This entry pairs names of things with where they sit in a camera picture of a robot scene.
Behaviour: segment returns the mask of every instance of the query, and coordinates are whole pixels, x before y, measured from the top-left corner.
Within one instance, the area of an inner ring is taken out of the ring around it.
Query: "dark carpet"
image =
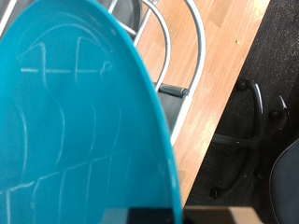
[[[278,96],[285,100],[292,131],[281,141],[288,142],[299,127],[299,1],[272,0],[241,70],[240,78],[259,84],[263,97],[264,120],[268,112],[280,109]],[[253,100],[249,91],[233,90],[217,133],[249,137],[253,127]],[[235,178],[244,158],[243,148],[211,143],[187,201],[188,205],[252,206],[263,223],[275,223],[268,205],[266,178],[244,178],[227,198],[209,197],[211,187],[227,187]]]

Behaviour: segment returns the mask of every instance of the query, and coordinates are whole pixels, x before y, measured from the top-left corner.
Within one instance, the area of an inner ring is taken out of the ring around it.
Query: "wooden floor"
[[[269,0],[195,2],[206,29],[206,64],[175,144],[183,203],[189,196]],[[158,8],[168,24],[172,40],[172,61],[164,83],[188,87],[197,55],[192,16],[182,0],[160,0]],[[152,78],[157,79],[164,62],[164,38],[153,16],[138,49]]]

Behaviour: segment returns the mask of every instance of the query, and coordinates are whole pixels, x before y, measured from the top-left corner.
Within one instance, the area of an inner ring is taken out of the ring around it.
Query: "chair caster wheel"
[[[248,89],[245,79],[240,79],[235,83],[235,87],[238,91],[246,91]]]
[[[271,110],[269,112],[269,118],[271,121],[281,119],[283,116],[283,112],[281,110]]]
[[[219,194],[221,192],[221,189],[219,188],[212,188],[209,192],[209,196],[213,199],[217,199],[219,197]]]

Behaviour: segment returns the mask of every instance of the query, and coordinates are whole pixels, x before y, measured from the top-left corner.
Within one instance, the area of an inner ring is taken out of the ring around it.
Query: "teal plastic surface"
[[[0,43],[0,223],[171,207],[167,124],[130,37],[95,1],[40,0]]]

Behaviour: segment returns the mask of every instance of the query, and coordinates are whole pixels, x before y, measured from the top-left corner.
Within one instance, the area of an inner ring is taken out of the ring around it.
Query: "curved metal tube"
[[[130,28],[129,26],[123,24],[121,21],[118,21],[119,24],[121,25],[121,27],[126,31],[128,32],[130,35],[136,35],[136,31],[133,30],[132,28]]]
[[[3,14],[3,17],[0,18],[0,39],[2,38],[2,34],[7,26],[8,19],[12,13],[12,10],[16,6],[18,0],[10,0],[7,4],[7,8],[5,13]]]
[[[193,0],[185,0],[190,12],[192,13],[193,20],[196,26],[197,38],[198,38],[198,59],[195,67],[194,76],[189,86],[189,95],[194,96],[199,80],[202,76],[206,58],[206,37],[205,28],[202,17],[198,11],[198,8]]]
[[[151,1],[149,0],[142,0],[142,2],[144,4],[146,4],[151,10],[152,12],[156,15],[159,23],[161,24],[162,26],[162,29],[163,29],[163,33],[164,33],[164,40],[165,40],[165,60],[164,60],[164,65],[163,65],[163,69],[161,71],[161,74],[157,80],[157,84],[156,84],[156,87],[155,87],[155,91],[158,91],[161,84],[163,83],[163,80],[166,76],[166,73],[167,73],[167,70],[168,70],[168,67],[169,67],[169,64],[170,64],[170,56],[171,56],[171,41],[170,41],[170,34],[169,34],[169,31],[168,31],[168,27],[167,27],[167,24],[161,14],[161,12],[158,10],[158,8],[153,5],[151,3]]]
[[[108,7],[108,12],[112,13],[114,10],[114,7],[116,6],[116,4],[118,3],[118,0],[112,0],[109,7]]]
[[[151,3],[156,6],[158,2],[159,2],[159,0],[154,0]],[[144,16],[143,20],[141,21],[141,24],[139,26],[139,30],[138,30],[135,38],[134,38],[134,46],[135,47],[137,46],[137,44],[138,44],[138,42],[139,42],[139,40],[140,40],[140,38],[143,34],[143,31],[146,28],[146,25],[147,25],[148,20],[150,18],[151,12],[152,12],[151,10],[147,10],[146,15]]]

